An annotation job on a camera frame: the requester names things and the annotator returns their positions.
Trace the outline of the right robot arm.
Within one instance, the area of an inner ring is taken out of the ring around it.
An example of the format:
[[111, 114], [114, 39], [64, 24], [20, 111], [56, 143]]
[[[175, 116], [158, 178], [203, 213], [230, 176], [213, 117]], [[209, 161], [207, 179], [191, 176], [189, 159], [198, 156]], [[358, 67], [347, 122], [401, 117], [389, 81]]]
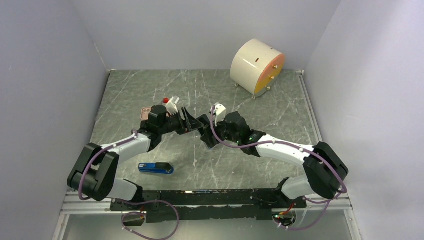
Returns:
[[275, 202], [282, 208], [294, 199], [317, 194], [330, 201], [347, 193], [344, 183], [349, 170], [329, 144], [315, 145], [283, 141], [263, 131], [251, 129], [238, 112], [215, 122], [206, 114], [197, 118], [203, 125], [198, 131], [201, 140], [212, 149], [218, 144], [240, 149], [244, 154], [283, 161], [304, 170], [304, 174], [283, 180], [275, 193]]

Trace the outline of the pink phone case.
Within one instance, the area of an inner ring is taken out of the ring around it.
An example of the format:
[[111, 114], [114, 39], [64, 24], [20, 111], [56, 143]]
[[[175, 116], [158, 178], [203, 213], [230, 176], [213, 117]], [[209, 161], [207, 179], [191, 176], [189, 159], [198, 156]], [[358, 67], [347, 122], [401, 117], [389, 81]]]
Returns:
[[149, 119], [149, 114], [151, 112], [152, 107], [143, 107], [140, 112], [140, 120], [147, 121]]

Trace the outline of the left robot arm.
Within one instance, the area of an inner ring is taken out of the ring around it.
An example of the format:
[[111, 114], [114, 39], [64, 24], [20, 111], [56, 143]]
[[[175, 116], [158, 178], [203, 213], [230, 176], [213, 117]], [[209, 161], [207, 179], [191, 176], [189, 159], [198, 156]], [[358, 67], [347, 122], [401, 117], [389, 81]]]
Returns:
[[133, 129], [130, 136], [104, 145], [87, 144], [68, 176], [67, 185], [78, 192], [82, 201], [119, 199], [130, 210], [137, 210], [143, 203], [143, 188], [129, 180], [118, 179], [119, 164], [151, 152], [165, 134], [184, 135], [204, 126], [184, 107], [171, 113], [164, 105], [154, 105], [147, 119], [141, 121], [140, 128]]

